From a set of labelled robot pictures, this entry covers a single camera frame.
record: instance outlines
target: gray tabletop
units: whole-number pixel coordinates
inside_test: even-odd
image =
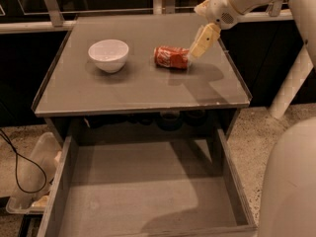
[[[195,14],[79,17],[36,115],[247,107],[249,96],[218,42],[186,71],[155,65],[156,46],[189,48],[198,28],[205,24],[205,19]],[[129,45],[127,63],[116,74],[107,74],[89,61],[89,47],[106,39]]]

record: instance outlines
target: black cable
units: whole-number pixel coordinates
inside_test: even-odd
[[[46,183],[47,183],[46,172],[43,170],[43,168],[42,168],[38,163],[32,161],[31,159],[28,159],[27,157],[21,155],[20,153],[18,153],[17,149],[15,148],[15,146],[13,145],[13,143],[11,142],[11,140],[10,140],[10,138],[7,136],[7,134],[6,134],[1,128],[0,128],[0,131],[1,131],[0,136],[11,146],[13,152],[14,152],[15,155],[16,155],[15,176],[16,176],[16,182],[17,182],[17,185],[18,185],[19,189],[20,189],[22,192],[26,193],[26,194],[36,194],[36,193],[40,192],[40,191],[45,187],[45,185],[46,185]],[[43,183],[42,187],[40,187],[38,190],[36,190],[36,191],[26,191],[26,190],[24,190],[24,189],[21,187],[21,185],[20,185],[20,183],[19,183],[19,178],[18,178],[19,156],[20,156],[21,158],[23,158],[23,159],[25,159],[25,160],[31,162],[32,164],[36,165],[36,166],[42,171],[43,176],[44,176],[44,183]]]

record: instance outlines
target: red can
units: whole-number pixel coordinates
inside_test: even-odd
[[[188,68],[189,50],[181,47],[158,46],[154,50],[155,63],[163,67]]]

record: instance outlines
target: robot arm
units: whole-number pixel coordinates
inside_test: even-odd
[[[209,22],[197,32],[189,52],[189,59],[202,56],[217,41],[221,30],[234,27],[239,20],[256,7],[272,4],[270,16],[278,16],[283,0],[205,0],[195,7],[197,14]],[[287,0],[293,19],[316,64],[316,0]]]

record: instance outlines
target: clear plastic bin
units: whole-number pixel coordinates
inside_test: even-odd
[[[6,209],[9,213],[18,214],[42,214],[44,206],[32,206],[34,201],[39,200],[42,196],[49,192],[53,180],[56,166],[54,158],[57,156],[58,151],[61,150],[60,145],[54,138],[52,132],[44,133],[38,140],[35,148],[33,149],[29,159],[35,161],[45,171],[46,184],[44,188],[34,194],[28,194],[21,191],[18,185],[15,187]],[[42,171],[33,163],[19,157],[18,179],[20,186],[25,191],[39,190],[44,183],[44,175]]]

